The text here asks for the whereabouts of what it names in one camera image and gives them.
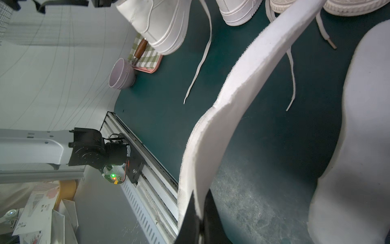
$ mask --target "white fabric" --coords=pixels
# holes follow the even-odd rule
[[[203,219],[206,194],[242,115],[292,43],[325,0],[298,0],[253,41],[237,61],[214,105],[196,123],[187,142],[179,177],[179,228],[192,192]]]
[[[317,244],[383,244],[390,228],[390,20],[368,31],[344,83],[342,126],[310,204]]]
[[[194,85],[194,82],[195,82],[196,78],[198,77],[200,68],[202,67],[204,61],[206,60],[207,53],[209,52],[210,45],[211,45],[211,33],[212,33],[212,31],[211,31],[211,16],[210,16],[210,11],[209,11],[209,9],[207,8],[207,4],[206,4],[206,2],[205,2],[204,0],[199,0],[199,1],[200,1],[200,3],[202,4],[202,7],[203,7],[204,11],[206,12],[207,18],[209,18],[209,24],[210,24],[210,38],[209,38],[209,41],[207,42],[206,48],[204,49],[204,53],[203,53],[202,60],[200,61],[199,65],[198,65],[198,68],[196,69],[195,76],[194,76],[194,78],[192,79],[191,85],[190,85],[190,87],[189,87],[188,90],[187,90],[186,96],[184,97],[184,102],[183,102],[183,104],[186,104],[186,99],[187,99],[188,95],[190,94],[191,88],[192,88],[192,86]]]

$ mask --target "white wall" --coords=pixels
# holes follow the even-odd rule
[[[119,90],[108,76],[136,32],[115,6],[48,6],[19,1],[0,46],[0,128],[100,129]]]

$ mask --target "green checkered napkin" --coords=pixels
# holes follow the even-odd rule
[[[140,33],[137,34],[135,37],[133,47],[131,48],[130,55],[128,57],[128,60],[130,61],[135,53],[135,50],[137,49],[138,45],[140,44],[143,37]],[[138,60],[138,63],[135,64],[135,67],[138,68],[147,68],[147,69],[154,69],[157,65],[158,58],[160,57],[160,54],[156,50],[154,50],[149,43],[146,46],[145,52]]]

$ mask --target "black strap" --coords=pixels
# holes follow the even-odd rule
[[[46,5],[76,5],[87,7],[89,2],[87,0],[49,0],[40,4],[36,0],[32,0],[35,3],[35,8],[38,12],[46,14]]]

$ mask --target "white shoelace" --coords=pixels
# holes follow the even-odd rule
[[[274,21],[276,19],[275,12],[271,9],[271,5],[269,0],[266,0],[266,14],[270,22]],[[294,60],[293,60],[293,55],[291,54],[291,47],[287,50],[287,56],[289,57],[290,60],[290,66],[291,66],[291,76],[292,76],[292,97],[291,97],[291,102],[289,106],[287,107],[286,111],[288,111],[295,99],[295,93],[296,93],[296,87],[295,87],[295,75],[294,75]]]
[[[266,0],[266,14],[270,22],[274,21],[276,19],[275,12],[271,9],[271,4],[270,0]],[[318,29],[324,38],[324,40],[328,41],[329,44],[332,46],[332,48],[336,49],[336,45],[330,40],[330,37],[328,33],[325,30],[324,24],[322,23],[321,15],[320,12],[316,15],[316,21],[318,25]],[[291,66],[291,76],[292,76],[292,97],[291,97],[291,102],[289,106],[287,107],[286,111],[288,111],[295,99],[295,93],[296,93],[296,86],[295,86],[295,76],[294,76],[294,60],[293,60],[293,55],[291,54],[291,47],[287,50],[287,56],[289,57],[290,60],[290,66]]]
[[[186,93],[186,97],[184,98],[184,102],[183,104],[186,103],[186,99],[188,97],[188,95],[190,94],[190,90],[192,88],[192,86],[194,85],[194,82],[196,80],[196,78],[198,77],[198,74],[199,74],[199,71],[200,71],[200,68],[202,67],[206,57],[207,57],[207,53],[209,52],[209,49],[210,49],[210,44],[211,44],[211,16],[210,16],[210,11],[209,9],[207,8],[207,5],[206,5],[206,2],[204,0],[199,0],[200,3],[202,4],[202,7],[204,9],[204,11],[206,12],[206,15],[207,17],[209,18],[209,23],[210,23],[210,38],[209,38],[209,41],[207,42],[207,45],[206,45],[206,48],[204,49],[204,53],[203,53],[203,57],[202,57],[202,60],[200,61],[199,65],[198,65],[198,68],[196,69],[196,72],[195,72],[195,76],[191,82],[191,85],[190,87],[188,88],[187,90],[187,93]]]

